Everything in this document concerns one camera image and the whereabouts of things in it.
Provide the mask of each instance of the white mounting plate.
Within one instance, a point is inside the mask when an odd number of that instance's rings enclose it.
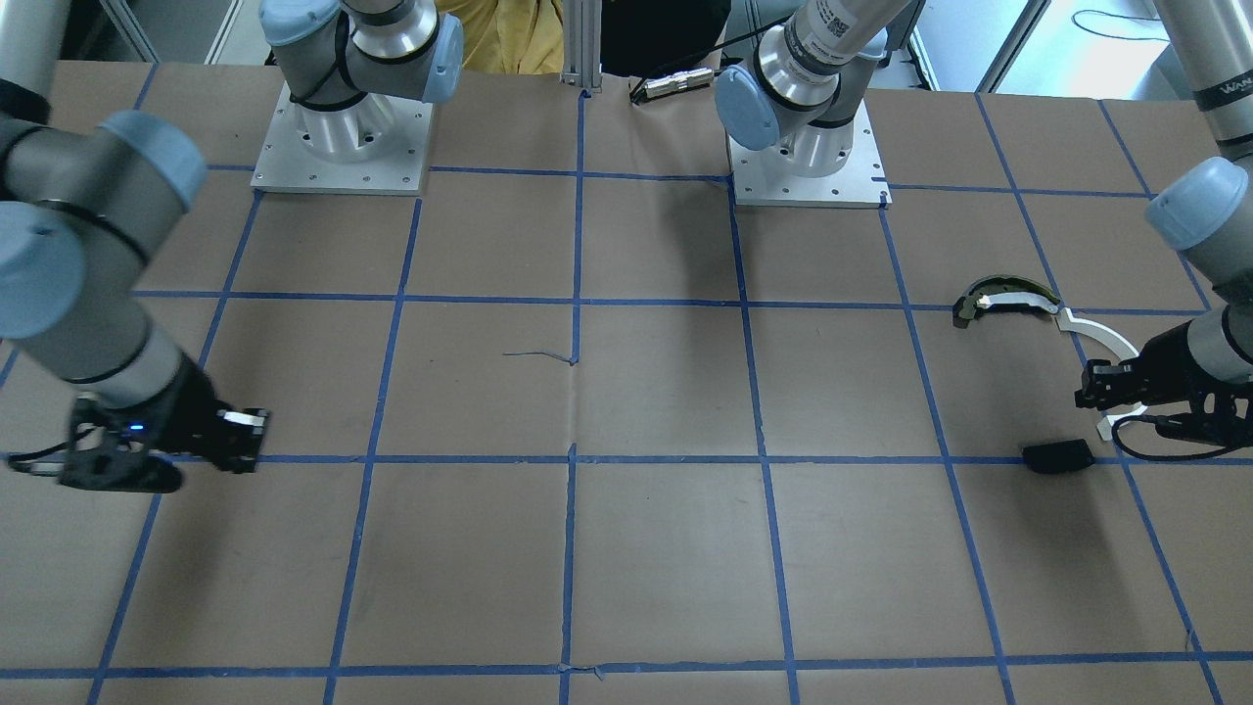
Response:
[[[380,157],[357,163],[320,159],[301,139],[296,113],[291,109],[287,84],[278,94],[266,142],[252,173],[253,188],[278,193],[365,193],[373,195],[417,195],[426,180],[426,157],[434,105],[388,96],[396,121],[403,130],[392,135],[397,143]]]
[[[853,118],[853,148],[838,172],[818,178],[791,172],[787,157],[778,147],[753,152],[727,138],[732,172],[736,174],[736,202],[741,205],[806,205],[818,208],[878,208],[891,189],[883,177],[883,162],[870,126],[866,103]]]

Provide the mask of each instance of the yellow clothing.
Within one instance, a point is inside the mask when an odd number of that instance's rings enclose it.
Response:
[[[466,33],[462,65],[492,74],[561,71],[561,0],[435,0]]]

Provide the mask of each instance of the black cable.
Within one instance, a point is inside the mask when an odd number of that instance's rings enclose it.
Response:
[[[1079,15],[1100,15],[1103,18],[1114,18],[1118,20],[1139,20],[1145,23],[1160,23],[1158,18],[1140,18],[1136,15],[1119,15],[1116,13],[1106,13],[1105,10],[1078,10],[1070,15],[1070,24],[1086,31],[1088,34],[1095,34],[1096,36],[1104,36],[1106,39],[1121,39],[1124,41],[1165,41],[1170,43],[1169,39],[1162,36],[1121,36],[1118,34],[1105,34],[1104,31],[1096,31],[1095,29],[1084,25],[1079,21]]]
[[[1140,453],[1138,451],[1131,451],[1130,448],[1126,447],[1125,443],[1123,443],[1123,437],[1119,436],[1119,433],[1118,433],[1120,428],[1123,428],[1124,426],[1126,426],[1126,425],[1129,425],[1131,422],[1139,422],[1141,425],[1152,425],[1152,423],[1154,423],[1154,422],[1157,422],[1158,419],[1162,419],[1162,418],[1165,418],[1165,417],[1149,417],[1149,416],[1123,417],[1121,419],[1114,422],[1114,427],[1110,430],[1110,433],[1114,437],[1114,446],[1118,446],[1118,448],[1123,453],[1126,453],[1128,456],[1130,456],[1133,458],[1139,458],[1140,461],[1148,461],[1150,463],[1178,463],[1178,462],[1183,462],[1183,461],[1208,461],[1210,458],[1218,458],[1220,456],[1227,456],[1228,453],[1234,453],[1234,452],[1237,452],[1237,451],[1239,451],[1242,448],[1240,446],[1232,446],[1232,447],[1227,447],[1227,448],[1218,448],[1215,451],[1207,451],[1204,453],[1190,453],[1190,455],[1183,455],[1183,456],[1153,456],[1150,453]]]
[[[79,441],[83,441],[84,438],[86,438],[88,436],[90,436],[91,432],[94,432],[94,431],[95,431],[95,428],[88,428],[88,430],[78,432],[76,435],[74,435],[73,443],[78,443]],[[46,457],[51,456],[53,453],[60,453],[61,451],[65,451],[66,448],[69,448],[70,443],[71,442],[69,442],[69,441],[64,441],[61,443],[58,443],[56,446],[53,446],[50,448],[44,448],[43,451],[35,451],[33,453],[10,453],[5,458],[5,462],[9,465],[9,467],[11,470],[18,471],[19,473],[29,473],[30,468],[25,467],[25,466],[29,466],[30,463],[34,463],[35,461],[40,461],[43,458],[46,458]]]
[[[737,36],[734,39],[728,39],[727,41],[723,41],[722,44],[715,44],[715,45],[710,46],[709,49],[702,49],[700,51],[693,51],[693,53],[690,53],[690,54],[688,54],[685,56],[679,56],[678,59],[672,59],[672,60],[669,60],[669,61],[667,61],[664,64],[658,65],[653,70],[648,71],[648,75],[642,76],[639,79],[639,83],[635,84],[635,88],[630,89],[629,95],[630,95],[632,103],[635,101],[637,94],[639,93],[639,90],[642,88],[644,88],[644,81],[648,80],[649,76],[654,76],[657,74],[664,74],[664,71],[667,71],[670,68],[677,66],[677,65],[679,65],[679,64],[682,64],[684,61],[690,61],[692,59],[699,59],[700,56],[707,56],[707,55],[713,54],[714,51],[717,51],[719,49],[725,49],[727,46],[730,46],[732,44],[743,41],[746,39],[752,39],[752,38],[754,38],[757,35],[761,35],[761,34],[766,34],[772,28],[776,28],[776,26],[778,26],[778,25],[788,21],[789,19],[791,19],[791,15],[788,15],[786,18],[779,18],[779,19],[774,20],[773,23],[767,24],[766,26],[762,26],[762,28],[754,29],[753,31],[749,31],[748,34],[742,34],[742,35],[739,35],[739,36]]]

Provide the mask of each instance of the black sponge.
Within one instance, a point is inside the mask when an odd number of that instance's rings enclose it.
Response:
[[[1081,438],[1046,443],[1044,446],[1029,446],[1022,450],[1022,461],[1026,462],[1026,467],[1032,473],[1044,476],[1073,473],[1096,462],[1093,458],[1091,450],[1088,448],[1088,442]]]

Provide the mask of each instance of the person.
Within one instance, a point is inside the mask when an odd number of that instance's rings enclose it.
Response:
[[[504,74],[563,70],[561,0],[436,0],[466,34],[466,69]],[[653,78],[692,68],[718,43],[730,0],[601,0],[601,70]]]

